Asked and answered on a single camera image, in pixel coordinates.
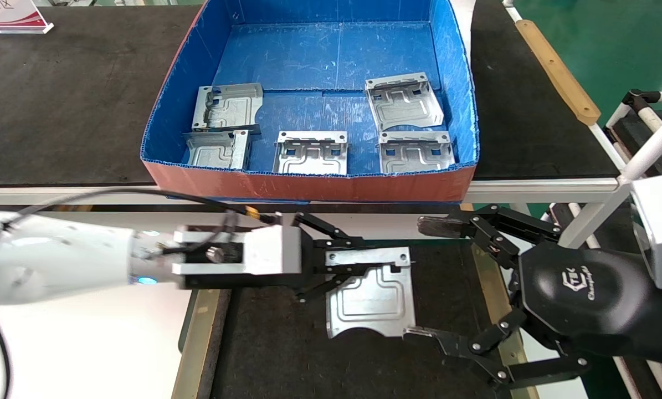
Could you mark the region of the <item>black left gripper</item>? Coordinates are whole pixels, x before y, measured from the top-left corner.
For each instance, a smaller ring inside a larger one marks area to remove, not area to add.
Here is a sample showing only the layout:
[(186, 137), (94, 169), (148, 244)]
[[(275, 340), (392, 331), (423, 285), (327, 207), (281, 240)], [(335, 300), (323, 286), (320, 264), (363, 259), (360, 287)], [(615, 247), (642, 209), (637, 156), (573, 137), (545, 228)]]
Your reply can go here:
[[(184, 255), (187, 290), (286, 287), (307, 303), (366, 275), (382, 263), (323, 266), (321, 248), (364, 248), (363, 237), (352, 237), (313, 214), (295, 214), (295, 226), (305, 225), (328, 239), (313, 240), (303, 229), (252, 229), (206, 243)], [(307, 283), (329, 277), (311, 287)]]

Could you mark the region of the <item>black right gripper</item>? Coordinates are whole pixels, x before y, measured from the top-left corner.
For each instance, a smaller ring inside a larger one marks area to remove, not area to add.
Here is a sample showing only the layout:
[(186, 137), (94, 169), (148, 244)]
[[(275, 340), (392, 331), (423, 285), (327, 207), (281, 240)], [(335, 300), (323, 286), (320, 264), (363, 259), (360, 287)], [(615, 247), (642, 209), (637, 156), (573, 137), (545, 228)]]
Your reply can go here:
[[(503, 269), (519, 268), (521, 305), (572, 348), (662, 363), (662, 289), (639, 255), (559, 247), (561, 227), (498, 204), (475, 211), (458, 208), (445, 217), (422, 216), (417, 227), (426, 237), (469, 239)], [(505, 233), (536, 246), (519, 257)], [(586, 373), (589, 363), (577, 355), (513, 365), (489, 359), (527, 320), (525, 311), (513, 309), (471, 339), (419, 326), (404, 329), (403, 336), (435, 339), (444, 356), (475, 362), (480, 376), (487, 376), (497, 391), (559, 383)]]

